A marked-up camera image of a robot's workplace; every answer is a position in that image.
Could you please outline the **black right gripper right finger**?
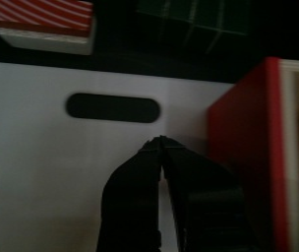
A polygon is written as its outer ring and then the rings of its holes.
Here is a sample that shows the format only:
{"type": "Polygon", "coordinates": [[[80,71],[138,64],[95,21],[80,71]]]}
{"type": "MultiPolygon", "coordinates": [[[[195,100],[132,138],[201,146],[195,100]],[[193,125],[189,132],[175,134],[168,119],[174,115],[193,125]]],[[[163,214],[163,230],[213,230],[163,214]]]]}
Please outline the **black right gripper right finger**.
{"type": "Polygon", "coordinates": [[[162,147],[179,252],[262,252],[234,174],[176,140],[162,147]]]}

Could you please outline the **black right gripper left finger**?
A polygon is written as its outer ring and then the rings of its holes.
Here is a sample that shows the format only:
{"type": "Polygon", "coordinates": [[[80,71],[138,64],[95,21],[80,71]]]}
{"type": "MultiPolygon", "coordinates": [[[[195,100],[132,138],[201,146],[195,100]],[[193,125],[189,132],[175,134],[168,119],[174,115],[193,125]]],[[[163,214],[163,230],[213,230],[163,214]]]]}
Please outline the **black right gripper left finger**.
{"type": "Polygon", "coordinates": [[[154,138],[111,175],[96,252],[160,252],[160,149],[154,138]]]}

